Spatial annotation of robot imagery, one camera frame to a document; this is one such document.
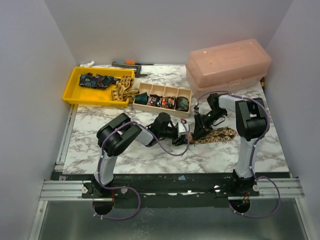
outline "patterned fabric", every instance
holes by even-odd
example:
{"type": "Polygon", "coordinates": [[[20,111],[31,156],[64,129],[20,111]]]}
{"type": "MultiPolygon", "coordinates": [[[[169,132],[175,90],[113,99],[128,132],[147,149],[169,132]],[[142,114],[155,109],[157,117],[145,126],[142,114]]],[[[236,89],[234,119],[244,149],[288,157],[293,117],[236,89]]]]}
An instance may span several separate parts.
{"type": "Polygon", "coordinates": [[[216,143],[216,142],[225,142],[225,141],[232,141],[237,132],[232,128],[220,127],[213,129],[207,136],[202,137],[196,141],[193,141],[193,133],[191,132],[189,135],[189,141],[191,144],[208,144],[208,143],[216,143]]]}
{"type": "Polygon", "coordinates": [[[133,88],[135,80],[130,76],[123,76],[120,80],[116,81],[116,88],[112,89],[111,95],[113,101],[124,102],[127,98],[133,98],[139,94],[138,88],[133,88]]]}
{"type": "Polygon", "coordinates": [[[79,86],[91,89],[105,90],[109,85],[114,84],[115,78],[113,76],[101,76],[97,74],[93,76],[91,72],[82,74],[80,76],[79,86]]]}
{"type": "Polygon", "coordinates": [[[136,104],[147,105],[149,96],[146,92],[141,93],[135,97],[136,104]]]}
{"type": "Polygon", "coordinates": [[[188,98],[186,98],[184,96],[178,96],[176,98],[175,110],[188,112],[189,111],[189,100],[188,100],[188,98]]]}
{"type": "Polygon", "coordinates": [[[153,107],[161,107],[162,96],[158,96],[156,94],[150,94],[147,105],[153,107]]]}
{"type": "Polygon", "coordinates": [[[161,107],[164,109],[175,109],[175,96],[165,96],[162,98],[162,105],[161,107]]]}

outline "metal floor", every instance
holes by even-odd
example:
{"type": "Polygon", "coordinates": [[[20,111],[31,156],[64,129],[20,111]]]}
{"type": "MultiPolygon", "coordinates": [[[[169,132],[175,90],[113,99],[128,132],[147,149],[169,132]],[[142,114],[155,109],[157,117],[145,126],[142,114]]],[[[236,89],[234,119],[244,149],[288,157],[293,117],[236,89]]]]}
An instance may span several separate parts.
{"type": "MultiPolygon", "coordinates": [[[[248,214],[265,215],[274,199],[251,200],[248,214]]],[[[115,209],[125,216],[133,209],[115,209]]],[[[93,217],[91,202],[49,202],[40,240],[307,240],[294,199],[269,218],[248,219],[229,208],[143,208],[122,221],[93,217]]]]}

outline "cable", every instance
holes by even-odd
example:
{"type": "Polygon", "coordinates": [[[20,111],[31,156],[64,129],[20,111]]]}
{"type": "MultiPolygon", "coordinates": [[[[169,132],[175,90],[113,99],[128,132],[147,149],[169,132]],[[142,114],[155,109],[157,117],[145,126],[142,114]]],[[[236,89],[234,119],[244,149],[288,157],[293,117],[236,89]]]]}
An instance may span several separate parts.
{"type": "MultiPolygon", "coordinates": [[[[181,119],[181,123],[185,129],[185,132],[187,134],[187,136],[189,136],[189,131],[183,121],[183,119],[181,119]]],[[[120,127],[116,128],[110,135],[108,135],[104,141],[102,142],[101,144],[101,154],[100,154],[100,157],[99,157],[99,161],[98,161],[98,167],[97,167],[97,177],[98,177],[98,182],[100,184],[100,186],[103,188],[103,189],[107,189],[107,190],[117,190],[117,189],[129,189],[131,191],[133,191],[137,198],[138,198],[138,206],[136,208],[136,210],[134,211],[134,213],[132,213],[131,215],[129,216],[125,216],[125,217],[111,217],[111,216],[105,216],[105,215],[99,215],[97,214],[96,212],[96,207],[95,205],[93,205],[93,211],[94,211],[94,215],[93,216],[98,216],[100,217],[101,219],[110,219],[110,220],[126,220],[126,219],[130,219],[132,218],[134,215],[136,215],[140,209],[140,206],[141,206],[141,198],[140,198],[140,195],[139,193],[137,192],[137,190],[135,190],[134,188],[130,187],[130,186],[116,186],[116,187],[107,187],[107,186],[104,186],[102,181],[101,181],[101,174],[100,174],[100,170],[101,170],[101,164],[102,164],[102,160],[105,156],[105,151],[104,151],[104,148],[105,148],[105,145],[107,143],[107,141],[114,135],[116,134],[118,131],[120,131],[121,129],[123,129],[124,127],[128,126],[128,125],[138,125],[140,127],[142,127],[143,129],[146,129],[144,126],[142,126],[141,124],[138,124],[136,121],[129,121],[129,122],[126,122],[125,124],[121,125],[120,127]]],[[[187,138],[187,145],[186,145],[186,148],[185,150],[182,152],[182,153],[179,153],[179,154],[174,154],[174,153],[171,153],[169,151],[167,151],[163,146],[162,144],[160,143],[159,139],[153,134],[153,132],[151,132],[149,129],[146,129],[152,136],[153,138],[157,141],[157,143],[160,145],[160,147],[167,153],[167,154],[170,154],[172,156],[182,156],[183,154],[185,154],[189,148],[189,145],[190,145],[190,141],[189,141],[189,138],[187,138]]]]}
{"type": "Polygon", "coordinates": [[[282,202],[282,200],[281,200],[281,195],[280,195],[280,190],[279,190],[278,186],[276,185],[276,183],[275,183],[274,181],[272,181],[270,178],[268,178],[268,177],[266,177],[266,176],[260,176],[260,177],[257,177],[257,176],[256,176],[256,173],[254,172],[254,168],[253,168],[253,160],[254,160],[254,154],[255,154],[255,150],[256,150],[257,143],[266,135],[266,133],[267,133],[267,132],[269,131],[269,129],[270,129],[269,114],[268,114],[266,108],[265,108],[260,102],[254,100],[254,99],[252,99],[252,98],[250,98],[250,97],[235,95],[235,94],[233,94],[233,93],[231,93],[231,92],[228,92],[228,91],[212,91],[212,92],[208,92],[208,93],[206,93],[206,94],[203,94],[203,95],[198,99],[198,101],[196,102],[196,104],[199,105],[199,100],[200,100],[201,98],[203,98],[204,96],[206,96],[206,95],[208,95],[208,94],[216,94],[216,93],[225,93],[225,94],[228,94],[229,96],[234,97],[234,98],[237,98],[237,99],[243,99],[243,100],[251,101],[251,102],[257,104],[257,105],[264,111],[264,113],[265,113],[265,115],[266,115],[266,128],[265,128],[264,132],[261,134],[261,136],[259,136],[259,137],[254,141],[254,143],[253,143],[253,148],[252,148],[252,151],[251,151],[251,154],[250,154],[249,169],[250,169],[250,171],[251,171],[251,173],[252,173],[252,175],[253,175],[253,177],[254,177],[254,179],[255,179],[256,181],[259,181],[260,179],[267,179],[269,182],[271,182],[271,183],[274,185],[274,187],[275,187],[275,189],[276,189],[276,191],[277,191],[277,193],[278,193],[278,204],[277,204],[276,208],[273,210],[273,212],[271,212],[270,214],[265,215],[265,216],[253,216],[253,215],[244,214],[244,213],[241,213],[241,212],[236,211],[236,210],[231,206],[231,204],[229,204],[229,206],[230,206],[230,208],[233,210],[233,212],[234,212],[235,214],[238,214],[238,215],[243,216],[243,217],[246,217],[246,218],[250,218],[250,219],[264,219],[264,218],[268,218],[268,217],[274,215],[275,213],[277,213],[278,210],[280,209],[281,202],[282,202]]]}

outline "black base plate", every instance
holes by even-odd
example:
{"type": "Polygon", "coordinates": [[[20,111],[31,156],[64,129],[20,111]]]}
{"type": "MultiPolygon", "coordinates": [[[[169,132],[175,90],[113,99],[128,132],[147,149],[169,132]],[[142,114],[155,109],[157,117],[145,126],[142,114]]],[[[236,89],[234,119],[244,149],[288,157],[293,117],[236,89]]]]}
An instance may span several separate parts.
{"type": "MultiPolygon", "coordinates": [[[[261,172],[259,176],[269,178],[289,178],[288,172],[261,172]]],[[[66,181],[91,180],[86,184],[88,193],[83,194],[85,199],[112,198],[112,192],[101,188],[93,174],[62,175],[53,172],[51,180],[58,181],[65,176],[66,181]]],[[[232,173],[175,173],[175,174],[115,174],[108,187],[127,186],[136,189],[141,197],[142,208],[190,208],[190,207],[217,207],[228,208],[228,197],[242,197],[246,192],[250,196],[258,196],[252,188],[242,189],[241,192],[232,192],[230,185],[232,173]],[[220,192],[215,192],[214,186],[220,186],[220,192]]],[[[114,191],[115,208],[136,208],[137,196],[128,190],[122,193],[114,191]]]]}

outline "orange handle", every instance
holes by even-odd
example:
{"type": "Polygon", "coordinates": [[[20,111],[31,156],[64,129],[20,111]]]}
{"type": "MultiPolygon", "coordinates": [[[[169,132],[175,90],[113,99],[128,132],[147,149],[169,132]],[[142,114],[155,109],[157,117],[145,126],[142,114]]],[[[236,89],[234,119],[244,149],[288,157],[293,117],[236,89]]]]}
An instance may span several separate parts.
{"type": "Polygon", "coordinates": [[[135,65],[136,63],[134,61],[126,61],[125,64],[135,65]]]}

